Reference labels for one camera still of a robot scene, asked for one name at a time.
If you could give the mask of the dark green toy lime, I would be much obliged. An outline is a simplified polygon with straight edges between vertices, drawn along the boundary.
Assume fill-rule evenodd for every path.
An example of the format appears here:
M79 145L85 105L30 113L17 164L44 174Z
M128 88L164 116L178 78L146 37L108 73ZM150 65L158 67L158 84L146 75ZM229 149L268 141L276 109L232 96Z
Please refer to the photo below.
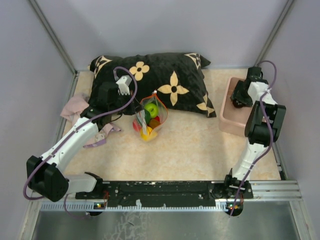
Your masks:
M148 125L149 122L151 121L151 114L149 111L145 111L144 112L144 120L145 120L145 123Z

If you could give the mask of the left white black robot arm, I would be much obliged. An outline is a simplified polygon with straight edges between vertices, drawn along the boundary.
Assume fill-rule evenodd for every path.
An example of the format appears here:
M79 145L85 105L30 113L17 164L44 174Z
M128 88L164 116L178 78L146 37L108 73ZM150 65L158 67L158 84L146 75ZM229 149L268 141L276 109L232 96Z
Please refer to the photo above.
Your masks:
M61 116L72 122L71 129L54 146L26 161L27 180L23 196L30 201L36 197L27 195L27 189L38 193L39 199L52 202L75 193L87 193L97 199L103 195L104 186L98 183L98 176L92 173L64 175L64 171L84 147L97 147L105 140L95 142L94 138L103 131L108 134L114 125L112 116L124 112L135 100L138 83L133 76L125 75L111 82L105 82L98 91L97 103L90 104L87 96L79 93L71 97L63 107Z

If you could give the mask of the light green toy fruit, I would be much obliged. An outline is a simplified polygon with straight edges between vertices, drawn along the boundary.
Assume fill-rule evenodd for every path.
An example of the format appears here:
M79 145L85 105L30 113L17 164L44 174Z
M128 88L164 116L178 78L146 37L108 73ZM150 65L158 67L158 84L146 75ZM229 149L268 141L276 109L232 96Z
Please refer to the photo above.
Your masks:
M155 103L147 103L145 106L144 106L144 109L147 110L149 113L150 113L150 117L152 119L154 119L155 117L158 116L158 113L159 113L159 108L158 106L155 104Z

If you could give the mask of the yellow toy lemon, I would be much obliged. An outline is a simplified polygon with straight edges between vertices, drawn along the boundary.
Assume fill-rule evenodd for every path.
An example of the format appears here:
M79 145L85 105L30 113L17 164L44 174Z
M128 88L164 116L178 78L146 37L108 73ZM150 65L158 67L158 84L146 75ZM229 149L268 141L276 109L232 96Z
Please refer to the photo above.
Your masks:
M158 136L158 133L149 126L146 129L141 128L139 133L141 139L145 142L149 142Z

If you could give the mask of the brown toy fruit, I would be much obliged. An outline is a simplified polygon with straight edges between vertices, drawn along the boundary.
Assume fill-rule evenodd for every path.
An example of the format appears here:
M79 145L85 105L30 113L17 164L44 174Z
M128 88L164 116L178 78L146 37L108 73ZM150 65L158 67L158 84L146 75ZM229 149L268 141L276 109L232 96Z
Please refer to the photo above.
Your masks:
M148 126L152 129L158 127L159 125L161 125L160 121L158 121L157 119L151 119Z

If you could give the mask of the clear zip bag orange zipper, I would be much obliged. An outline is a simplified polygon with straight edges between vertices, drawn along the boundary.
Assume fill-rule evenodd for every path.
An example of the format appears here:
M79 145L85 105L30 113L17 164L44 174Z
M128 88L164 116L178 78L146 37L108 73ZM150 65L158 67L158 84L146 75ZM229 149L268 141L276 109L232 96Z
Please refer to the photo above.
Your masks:
M143 98L136 110L132 127L144 142L155 139L168 118L168 109L155 90Z

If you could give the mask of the dark mangosteen toy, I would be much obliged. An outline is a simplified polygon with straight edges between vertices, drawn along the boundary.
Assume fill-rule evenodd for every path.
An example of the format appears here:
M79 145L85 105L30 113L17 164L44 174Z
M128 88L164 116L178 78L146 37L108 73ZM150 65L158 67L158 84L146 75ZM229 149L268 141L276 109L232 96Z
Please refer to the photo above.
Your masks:
M243 107L246 107L246 104L238 101L237 99L232 100L232 105L236 108L236 109L241 109Z

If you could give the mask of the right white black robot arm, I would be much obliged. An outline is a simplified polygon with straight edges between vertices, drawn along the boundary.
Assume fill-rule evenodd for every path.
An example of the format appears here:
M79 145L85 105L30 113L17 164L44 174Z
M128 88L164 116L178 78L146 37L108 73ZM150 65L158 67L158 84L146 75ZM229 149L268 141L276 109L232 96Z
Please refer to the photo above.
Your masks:
M246 79L237 82L230 96L234 107L251 107L251 112L244 128L244 150L225 177L223 192L229 198L237 198L250 189L251 170L279 138L286 107L273 99L271 88L263 79L262 69L253 66L247 70Z

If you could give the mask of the red toy apple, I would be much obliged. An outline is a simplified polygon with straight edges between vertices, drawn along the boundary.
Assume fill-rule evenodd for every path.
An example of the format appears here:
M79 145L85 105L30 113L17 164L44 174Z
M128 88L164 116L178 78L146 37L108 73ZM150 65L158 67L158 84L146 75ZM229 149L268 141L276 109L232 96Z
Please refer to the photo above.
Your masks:
M133 120L132 127L136 132L139 132L142 128L142 126L140 125L140 123L136 119Z

